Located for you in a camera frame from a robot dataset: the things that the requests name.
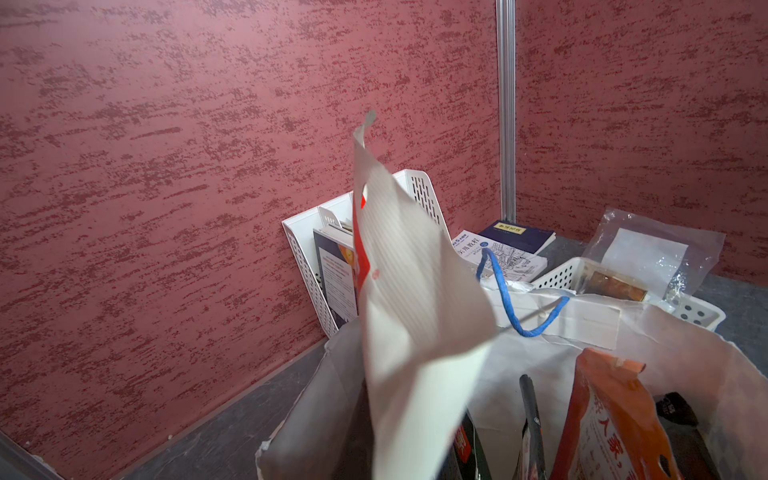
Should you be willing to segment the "white green condiment packet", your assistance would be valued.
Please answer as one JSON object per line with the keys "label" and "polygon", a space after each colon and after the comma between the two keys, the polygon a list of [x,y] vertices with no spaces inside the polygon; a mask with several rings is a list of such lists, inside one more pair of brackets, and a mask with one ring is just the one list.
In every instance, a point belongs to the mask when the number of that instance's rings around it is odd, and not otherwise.
{"label": "white green condiment packet", "polygon": [[353,232],[376,479],[433,479],[497,325],[445,230],[353,134]]}

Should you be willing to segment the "white plastic basket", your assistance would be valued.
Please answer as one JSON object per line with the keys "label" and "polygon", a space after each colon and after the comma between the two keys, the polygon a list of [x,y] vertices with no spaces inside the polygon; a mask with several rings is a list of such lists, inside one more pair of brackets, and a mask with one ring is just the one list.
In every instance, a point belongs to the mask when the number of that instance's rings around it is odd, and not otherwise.
{"label": "white plastic basket", "polygon": [[715,331],[727,316],[719,307],[684,293],[658,297],[645,286],[583,257],[574,257],[532,282],[536,288],[570,290],[657,306],[685,322]]}

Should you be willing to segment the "clear red condiment packet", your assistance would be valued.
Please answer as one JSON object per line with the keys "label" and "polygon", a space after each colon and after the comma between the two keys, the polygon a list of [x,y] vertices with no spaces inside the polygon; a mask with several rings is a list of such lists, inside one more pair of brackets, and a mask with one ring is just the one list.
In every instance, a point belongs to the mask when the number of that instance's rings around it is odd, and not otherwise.
{"label": "clear red condiment packet", "polygon": [[583,252],[602,270],[668,304],[693,295],[720,260],[726,235],[605,210]]}

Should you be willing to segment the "black red condiment packet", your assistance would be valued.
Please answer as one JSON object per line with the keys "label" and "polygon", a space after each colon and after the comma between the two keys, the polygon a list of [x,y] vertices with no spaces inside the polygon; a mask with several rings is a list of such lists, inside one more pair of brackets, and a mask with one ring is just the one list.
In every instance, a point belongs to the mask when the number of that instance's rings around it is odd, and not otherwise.
{"label": "black red condiment packet", "polygon": [[515,471],[515,479],[547,480],[544,442],[535,388],[528,375],[519,379],[525,422],[521,435],[521,447]]}

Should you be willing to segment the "orange condiment packet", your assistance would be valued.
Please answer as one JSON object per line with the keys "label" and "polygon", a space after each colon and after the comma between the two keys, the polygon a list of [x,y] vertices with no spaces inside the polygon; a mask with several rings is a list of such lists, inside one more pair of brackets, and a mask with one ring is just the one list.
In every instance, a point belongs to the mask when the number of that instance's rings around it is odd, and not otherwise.
{"label": "orange condiment packet", "polygon": [[552,479],[680,479],[641,362],[587,348],[574,383]]}

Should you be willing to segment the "white blue checkered paper bag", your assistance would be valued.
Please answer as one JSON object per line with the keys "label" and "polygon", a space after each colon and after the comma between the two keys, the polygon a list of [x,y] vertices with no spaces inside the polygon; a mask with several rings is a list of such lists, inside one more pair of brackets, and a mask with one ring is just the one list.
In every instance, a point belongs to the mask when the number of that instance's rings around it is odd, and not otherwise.
{"label": "white blue checkered paper bag", "polygon": [[[571,299],[552,325],[531,337],[512,327],[497,293],[483,290],[497,334],[466,412],[483,428],[501,430],[503,414],[518,406],[490,385],[532,372],[548,417],[545,429],[561,436],[576,357],[593,348],[643,363],[640,378],[652,394],[680,393],[702,421],[705,443],[722,477],[766,477],[767,379],[735,344],[648,304],[590,296]],[[330,478],[343,459],[353,456],[346,439],[360,399],[368,400],[368,390],[359,318],[329,340],[312,380],[261,446],[259,477]],[[374,478],[373,453],[374,433],[359,454],[366,478]]]}

